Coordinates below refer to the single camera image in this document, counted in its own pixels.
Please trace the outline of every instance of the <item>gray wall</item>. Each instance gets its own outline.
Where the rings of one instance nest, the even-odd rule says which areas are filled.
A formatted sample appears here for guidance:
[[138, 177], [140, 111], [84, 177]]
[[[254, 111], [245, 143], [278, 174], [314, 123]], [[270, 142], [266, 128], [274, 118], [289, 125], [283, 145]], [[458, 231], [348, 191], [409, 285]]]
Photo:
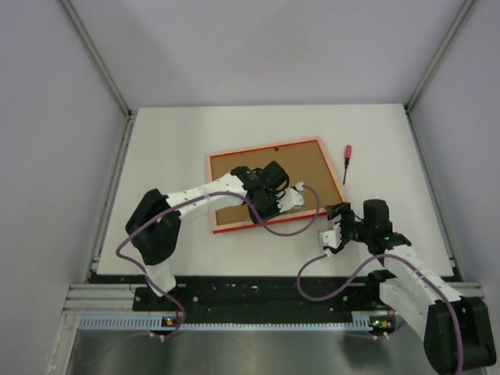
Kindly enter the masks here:
[[500, 2], [483, 0], [415, 111], [459, 264], [500, 323]]
[[73, 0], [133, 108], [400, 103], [458, 0]]
[[0, 12], [0, 367], [43, 373], [123, 118], [54, 0]]

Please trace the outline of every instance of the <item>wooden tray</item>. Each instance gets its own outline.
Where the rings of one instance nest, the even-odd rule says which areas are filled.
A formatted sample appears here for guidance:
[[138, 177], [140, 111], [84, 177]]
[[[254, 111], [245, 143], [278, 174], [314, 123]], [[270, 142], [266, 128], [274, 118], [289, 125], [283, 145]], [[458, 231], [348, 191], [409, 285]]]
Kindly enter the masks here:
[[[273, 160], [276, 160], [287, 172], [290, 177], [290, 186], [303, 181], [314, 188], [320, 196], [322, 207], [346, 202], [347, 199], [341, 180], [338, 178], [320, 138], [276, 143], [208, 155], [206, 158], [208, 181], [216, 180], [237, 166], [248, 166], [251, 169], [263, 168]], [[270, 225], [308, 219], [313, 217], [315, 212], [316, 200], [314, 195], [305, 190], [305, 208], [303, 210], [291, 210], [289, 213], [275, 217], [267, 223]], [[326, 215], [326, 211], [321, 209], [320, 215]], [[257, 226], [250, 220], [246, 205], [221, 209], [212, 215], [213, 233]]]

